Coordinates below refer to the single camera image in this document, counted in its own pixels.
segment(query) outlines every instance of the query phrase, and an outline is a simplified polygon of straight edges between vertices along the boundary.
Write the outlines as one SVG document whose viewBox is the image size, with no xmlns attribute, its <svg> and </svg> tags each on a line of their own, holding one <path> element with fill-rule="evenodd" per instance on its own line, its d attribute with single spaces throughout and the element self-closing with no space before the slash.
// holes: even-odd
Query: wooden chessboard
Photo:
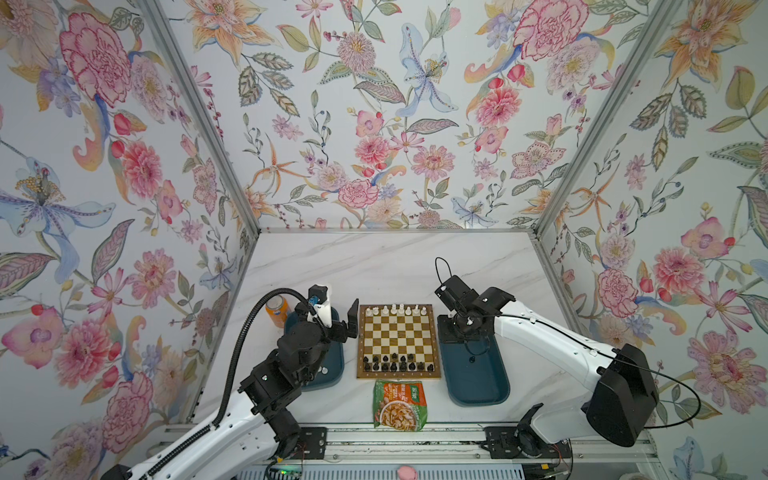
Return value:
<svg viewBox="0 0 768 480">
<path fill-rule="evenodd" d="M 419 308 L 425 307 L 427 314 L 413 312 L 412 315 L 398 316 L 396 313 L 389 312 L 389 315 L 382 316 L 384 305 L 361 305 L 360 306 L 360 332 L 358 339 L 357 352 L 357 378 L 359 379 L 438 379 L 440 378 L 440 358 L 438 354 L 437 329 L 435 328 L 435 319 L 432 315 L 432 305 L 419 305 Z M 366 316 L 366 309 L 373 307 L 379 308 L 378 316 Z M 404 307 L 415 308 L 415 305 L 404 305 Z M 397 371 L 389 371 L 393 364 L 392 353 L 396 352 L 398 356 L 396 365 Z M 382 371 L 384 356 L 387 357 L 387 370 Z M 406 358 L 408 369 L 402 371 L 401 358 Z M 367 358 L 370 370 L 366 371 Z M 411 364 L 417 368 L 411 370 Z M 423 370 L 418 370 L 418 365 L 424 364 Z"/>
</svg>

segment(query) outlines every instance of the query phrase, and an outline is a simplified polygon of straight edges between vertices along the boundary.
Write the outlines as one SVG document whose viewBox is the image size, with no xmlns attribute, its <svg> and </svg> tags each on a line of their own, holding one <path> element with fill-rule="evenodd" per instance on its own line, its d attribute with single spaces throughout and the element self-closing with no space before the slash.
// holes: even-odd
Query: food packet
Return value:
<svg viewBox="0 0 768 480">
<path fill-rule="evenodd" d="M 376 380 L 373 387 L 373 426 L 417 432 L 427 423 L 427 400 L 421 382 Z"/>
</svg>

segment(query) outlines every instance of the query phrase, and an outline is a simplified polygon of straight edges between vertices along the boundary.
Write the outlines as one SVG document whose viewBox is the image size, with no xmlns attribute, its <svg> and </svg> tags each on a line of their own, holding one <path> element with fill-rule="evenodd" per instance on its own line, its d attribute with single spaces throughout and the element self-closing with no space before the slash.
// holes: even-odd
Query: wall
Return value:
<svg viewBox="0 0 768 480">
<path fill-rule="evenodd" d="M 0 478 L 145 458 L 253 243 L 138 12 L 0 2 Z"/>
<path fill-rule="evenodd" d="M 163 4 L 270 230 L 530 227 L 653 6 Z"/>
<path fill-rule="evenodd" d="M 703 400 L 653 431 L 683 480 L 768 475 L 767 19 L 765 2 L 681 8 L 544 238 L 584 329 Z M 658 380 L 652 422 L 694 413 Z"/>
</svg>

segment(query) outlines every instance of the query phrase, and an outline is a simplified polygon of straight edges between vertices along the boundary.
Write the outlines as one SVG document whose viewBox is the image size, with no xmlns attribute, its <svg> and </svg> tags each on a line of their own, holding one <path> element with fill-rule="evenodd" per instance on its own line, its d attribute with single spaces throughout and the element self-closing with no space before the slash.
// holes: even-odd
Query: chessboard border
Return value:
<svg viewBox="0 0 768 480">
<path fill-rule="evenodd" d="M 434 358 L 435 363 L 435 371 L 434 372 L 427 372 L 426 370 L 423 372 L 420 372 L 418 370 L 411 372 L 410 370 L 408 372 L 400 372 L 399 370 L 397 372 L 382 372 L 379 370 L 378 372 L 366 372 L 362 365 L 362 358 L 365 356 L 365 350 L 364 350 L 364 343 L 366 338 L 366 321 L 370 317 L 366 317 L 366 308 L 373 308 L 374 306 L 379 307 L 380 309 L 384 307 L 384 304 L 371 304 L 371 305 L 361 305 L 359 310 L 359 335 L 358 335 L 358 346 L 357 346 L 357 378 L 358 379 L 407 379 L 407 380 L 437 380 L 442 378 L 442 366 L 440 365 L 440 348 L 439 348 L 439 339 L 437 338 L 437 328 L 435 324 L 435 316 L 432 312 L 432 305 L 426 304 L 422 305 L 419 304 L 420 307 L 424 306 L 427 309 L 427 317 L 429 318 L 429 334 L 433 338 L 433 344 L 432 344 L 432 355 Z M 413 308 L 415 306 L 415 303 L 410 304 L 403 304 L 404 307 L 410 306 Z"/>
</svg>

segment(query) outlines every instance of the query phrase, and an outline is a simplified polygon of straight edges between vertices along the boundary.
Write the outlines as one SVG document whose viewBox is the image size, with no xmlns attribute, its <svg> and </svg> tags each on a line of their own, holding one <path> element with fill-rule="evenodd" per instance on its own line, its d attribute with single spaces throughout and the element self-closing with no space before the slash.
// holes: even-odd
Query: marble surface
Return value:
<svg viewBox="0 0 768 480">
<path fill-rule="evenodd" d="M 434 294 L 439 285 L 434 259 L 446 258 L 479 293 L 496 286 L 537 313 L 562 325 L 564 319 L 526 233 L 272 233 L 263 234 L 245 276 L 230 324 L 197 407 L 196 420 L 218 409 L 231 352 L 244 319 L 261 296 L 277 287 L 301 293 L 313 284 L 333 288 L 331 303 L 342 318 L 361 303 L 431 303 L 447 313 Z M 448 272 L 440 263 L 441 275 Z M 291 306 L 293 298 L 288 298 Z M 282 334 L 265 311 L 258 314 L 237 366 L 235 388 L 275 348 Z M 461 407 L 449 398 L 445 379 L 424 380 L 430 422 L 504 422 L 520 419 L 538 402 L 556 402 L 585 390 L 568 374 L 525 346 L 496 336 L 511 385 L 495 406 Z M 342 379 L 328 389 L 303 392 L 290 411 L 299 422 L 371 422 L 375 380 L 356 378 L 357 339 L 344 344 Z"/>
</svg>

